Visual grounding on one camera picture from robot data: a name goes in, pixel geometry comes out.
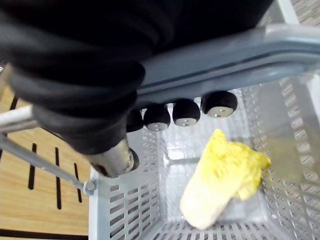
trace yellow plush toy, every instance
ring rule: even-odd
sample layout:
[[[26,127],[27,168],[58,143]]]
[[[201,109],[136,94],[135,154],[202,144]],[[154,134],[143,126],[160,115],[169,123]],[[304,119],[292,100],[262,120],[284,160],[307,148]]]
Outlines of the yellow plush toy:
[[[254,195],[262,170],[270,159],[240,142],[228,142],[221,130],[213,133],[195,173],[180,201],[185,219],[204,230],[214,224],[231,198],[246,200]]]

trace black slot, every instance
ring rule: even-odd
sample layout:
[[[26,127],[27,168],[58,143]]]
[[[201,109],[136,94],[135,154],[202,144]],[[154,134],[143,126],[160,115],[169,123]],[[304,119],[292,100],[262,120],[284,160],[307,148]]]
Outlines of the black slot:
[[[58,167],[60,166],[59,164],[59,149],[56,147],[55,148],[55,165]],[[60,177],[56,177],[56,206],[59,210],[61,210],[61,185],[60,185]]]
[[[74,174],[75,174],[75,177],[76,177],[76,179],[79,180],[77,164],[74,162],[73,165],[74,165]],[[76,190],[77,190],[77,192],[78,192],[78,200],[79,200],[79,203],[82,203],[81,191],[80,191],[79,188],[77,188]]]
[[[32,143],[32,152],[35,154],[37,153],[37,144]],[[35,166],[30,164],[30,171],[29,171],[29,182],[28,182],[28,188],[30,190],[33,190],[35,187]]]
[[[17,102],[18,102],[18,97],[16,95],[14,95],[13,100],[10,105],[10,110],[16,109]]]

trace wood panel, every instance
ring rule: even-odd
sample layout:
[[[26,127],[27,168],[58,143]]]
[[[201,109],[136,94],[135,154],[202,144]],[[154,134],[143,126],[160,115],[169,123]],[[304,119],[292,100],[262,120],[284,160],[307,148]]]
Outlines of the wood panel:
[[[3,92],[0,111],[8,111],[14,103],[9,88]],[[27,105],[18,100],[16,108]],[[27,149],[35,149],[39,156],[56,164],[56,155],[61,168],[75,175],[75,164],[79,180],[90,178],[90,164],[65,142],[47,131],[36,128],[15,133],[8,137]],[[73,185],[60,179],[61,209],[57,201],[56,176],[34,169],[33,189],[29,189],[31,166],[21,159],[3,152],[0,160],[0,228],[69,235],[88,235],[89,199]]]

